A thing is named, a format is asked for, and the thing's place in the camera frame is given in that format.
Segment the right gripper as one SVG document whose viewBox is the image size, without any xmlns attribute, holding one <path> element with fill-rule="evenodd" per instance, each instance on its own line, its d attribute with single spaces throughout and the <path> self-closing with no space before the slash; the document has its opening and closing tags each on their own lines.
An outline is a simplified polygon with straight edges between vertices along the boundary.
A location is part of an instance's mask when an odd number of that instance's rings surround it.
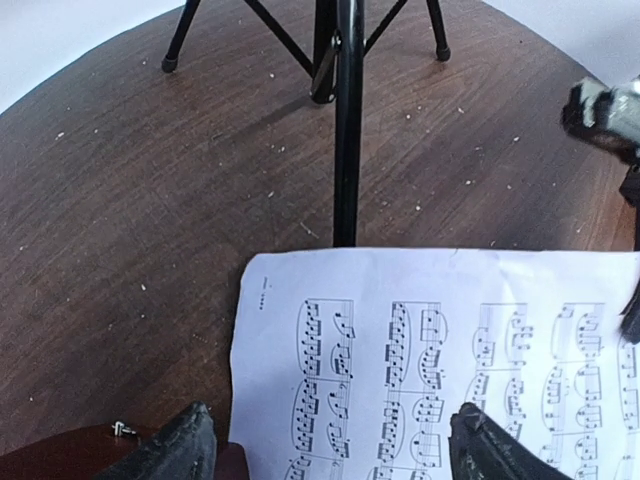
<svg viewBox="0 0 640 480">
<path fill-rule="evenodd" d="M 639 78 L 607 86 L 585 77 L 569 92 L 561 125 L 572 138 L 639 164 Z"/>
</svg>

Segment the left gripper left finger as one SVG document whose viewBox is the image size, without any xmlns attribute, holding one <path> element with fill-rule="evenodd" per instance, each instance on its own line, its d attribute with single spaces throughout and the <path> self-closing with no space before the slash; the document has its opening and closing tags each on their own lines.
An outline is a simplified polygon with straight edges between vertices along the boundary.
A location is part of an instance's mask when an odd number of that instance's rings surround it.
<svg viewBox="0 0 640 480">
<path fill-rule="evenodd" d="M 135 451 L 95 479 L 213 479 L 216 434 L 207 406 L 195 401 Z"/>
</svg>

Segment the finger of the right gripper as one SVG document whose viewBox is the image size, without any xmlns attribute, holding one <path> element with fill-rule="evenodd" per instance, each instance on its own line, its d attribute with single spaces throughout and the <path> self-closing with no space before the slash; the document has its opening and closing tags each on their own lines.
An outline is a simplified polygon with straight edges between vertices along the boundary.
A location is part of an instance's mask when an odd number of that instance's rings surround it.
<svg viewBox="0 0 640 480">
<path fill-rule="evenodd" d="M 620 333 L 622 338 L 632 345 L 637 345 L 640 342 L 640 282 L 637 283 L 621 315 Z"/>
</svg>

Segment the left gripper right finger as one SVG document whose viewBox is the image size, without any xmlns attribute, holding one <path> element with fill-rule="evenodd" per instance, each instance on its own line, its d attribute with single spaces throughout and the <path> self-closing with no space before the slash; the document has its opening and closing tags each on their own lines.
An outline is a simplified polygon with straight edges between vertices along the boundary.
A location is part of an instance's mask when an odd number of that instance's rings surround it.
<svg viewBox="0 0 640 480">
<path fill-rule="evenodd" d="M 450 419 L 448 438 L 453 480 L 569 480 L 544 463 L 474 403 Z"/>
</svg>

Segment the wooden metronome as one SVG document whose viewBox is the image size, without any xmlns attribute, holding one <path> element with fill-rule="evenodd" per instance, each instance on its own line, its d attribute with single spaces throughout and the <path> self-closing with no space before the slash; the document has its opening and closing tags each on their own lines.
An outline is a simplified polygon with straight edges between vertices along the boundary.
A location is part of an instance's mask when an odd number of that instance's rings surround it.
<svg viewBox="0 0 640 480">
<path fill-rule="evenodd" d="M 135 451 L 160 428 L 115 424 L 70 430 L 1 456 L 3 479 L 95 479 L 94 476 Z M 228 443 L 217 449 L 213 479 L 248 479 L 244 449 Z"/>
</svg>

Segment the white sheet music page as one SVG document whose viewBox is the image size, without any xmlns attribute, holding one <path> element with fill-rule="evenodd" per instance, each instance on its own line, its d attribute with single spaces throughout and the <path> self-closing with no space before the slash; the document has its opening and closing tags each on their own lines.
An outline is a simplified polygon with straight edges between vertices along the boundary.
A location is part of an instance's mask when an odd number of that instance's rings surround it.
<svg viewBox="0 0 640 480">
<path fill-rule="evenodd" d="M 572 479 L 639 475 L 634 252 L 326 249 L 241 279 L 230 438 L 254 479 L 447 479 L 472 403 Z"/>
</svg>

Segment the black music stand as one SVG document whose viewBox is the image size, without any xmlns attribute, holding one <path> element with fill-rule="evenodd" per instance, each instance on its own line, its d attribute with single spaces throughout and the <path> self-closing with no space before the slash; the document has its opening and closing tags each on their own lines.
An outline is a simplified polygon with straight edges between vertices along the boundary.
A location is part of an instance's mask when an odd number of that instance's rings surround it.
<svg viewBox="0 0 640 480">
<path fill-rule="evenodd" d="M 335 102 L 333 246 L 356 245 L 364 59 L 407 4 L 397 0 L 371 34 L 365 33 L 363 0 L 317 1 L 313 56 L 308 57 L 262 2 L 245 4 L 311 78 L 309 96 Z"/>
</svg>

